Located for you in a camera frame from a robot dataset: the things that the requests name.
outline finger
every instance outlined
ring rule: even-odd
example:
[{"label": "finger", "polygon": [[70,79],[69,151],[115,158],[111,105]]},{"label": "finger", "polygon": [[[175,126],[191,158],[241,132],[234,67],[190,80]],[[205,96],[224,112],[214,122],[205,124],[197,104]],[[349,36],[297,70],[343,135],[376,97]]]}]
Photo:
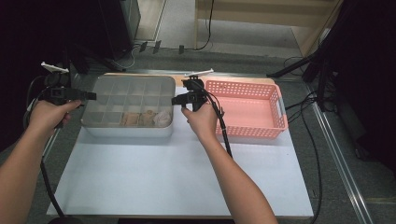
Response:
[{"label": "finger", "polygon": [[70,120],[71,118],[72,118],[72,116],[68,113],[64,115],[64,119],[66,119],[66,120]]},{"label": "finger", "polygon": [[213,107],[213,105],[212,104],[203,104],[202,106],[201,106],[201,108],[203,109],[203,110],[207,110],[208,108],[212,108]]},{"label": "finger", "polygon": [[81,101],[76,100],[76,101],[70,101],[64,105],[61,105],[61,108],[64,111],[64,113],[66,113],[66,112],[76,109],[79,105],[81,105]]},{"label": "finger", "polygon": [[68,122],[69,122],[68,119],[62,119],[62,124],[63,124],[63,125],[66,125]]},{"label": "finger", "polygon": [[186,107],[181,107],[181,113],[183,113],[183,115],[188,118],[190,116],[190,114],[192,113],[192,111],[190,111],[188,108]]}]

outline forearm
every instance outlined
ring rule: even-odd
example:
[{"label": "forearm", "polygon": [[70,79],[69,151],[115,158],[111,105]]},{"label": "forearm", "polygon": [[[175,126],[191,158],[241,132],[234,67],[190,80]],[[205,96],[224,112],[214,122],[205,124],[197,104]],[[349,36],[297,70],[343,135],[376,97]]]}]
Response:
[{"label": "forearm", "polygon": [[26,221],[48,137],[26,130],[0,167],[0,223]]},{"label": "forearm", "polygon": [[227,154],[216,137],[201,139],[235,223],[277,223],[257,185]]}]

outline white cable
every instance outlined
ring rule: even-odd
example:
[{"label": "white cable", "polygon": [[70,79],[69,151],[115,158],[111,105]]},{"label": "white cable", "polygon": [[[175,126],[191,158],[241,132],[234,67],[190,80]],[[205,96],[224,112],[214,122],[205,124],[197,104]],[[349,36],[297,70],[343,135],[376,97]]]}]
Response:
[{"label": "white cable", "polygon": [[113,61],[113,63],[114,63],[116,66],[121,67],[121,68],[131,68],[132,66],[134,66],[134,49],[137,49],[137,48],[133,48],[133,49],[131,50],[131,56],[132,56],[132,61],[133,61],[131,65],[123,66],[123,65],[121,65],[121,64],[119,64],[119,63],[116,63],[116,61]]}]

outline pink plastic basket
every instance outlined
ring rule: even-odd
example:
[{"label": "pink plastic basket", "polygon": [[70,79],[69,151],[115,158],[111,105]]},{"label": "pink plastic basket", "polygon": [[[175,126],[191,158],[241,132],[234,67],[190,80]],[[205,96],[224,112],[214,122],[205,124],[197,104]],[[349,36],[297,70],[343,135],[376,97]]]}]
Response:
[{"label": "pink plastic basket", "polygon": [[[288,129],[276,84],[208,80],[205,89],[218,98],[230,136],[274,139]],[[219,124],[216,133],[221,134]]]}]

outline black equipment stand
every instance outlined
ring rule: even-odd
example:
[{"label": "black equipment stand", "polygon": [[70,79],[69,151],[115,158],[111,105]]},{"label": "black equipment stand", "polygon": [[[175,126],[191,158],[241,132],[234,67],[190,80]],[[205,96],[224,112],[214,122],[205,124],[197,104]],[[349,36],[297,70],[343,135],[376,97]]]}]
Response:
[{"label": "black equipment stand", "polygon": [[106,68],[110,69],[111,71],[114,72],[121,72],[121,70],[119,68],[117,68],[115,65],[113,65],[112,63],[106,61],[104,58],[100,57],[99,55],[95,54],[93,51],[91,51],[90,49],[87,49],[81,45],[75,44],[75,48],[77,50],[79,50],[80,52],[82,52],[83,54],[93,58],[94,60],[96,60],[97,62],[101,63],[102,65],[104,65]]},{"label": "black equipment stand", "polygon": [[325,111],[323,98],[327,81],[326,78],[332,71],[330,68],[330,58],[332,57],[333,50],[335,49],[335,43],[337,41],[341,41],[342,35],[345,35],[341,32],[341,30],[344,29],[345,21],[349,19],[358,2],[359,0],[343,2],[337,21],[314,53],[276,73],[268,74],[267,77],[282,77],[287,73],[308,64],[303,73],[302,79],[304,82],[312,82],[315,77],[319,75],[317,92],[318,106],[321,111]]}]

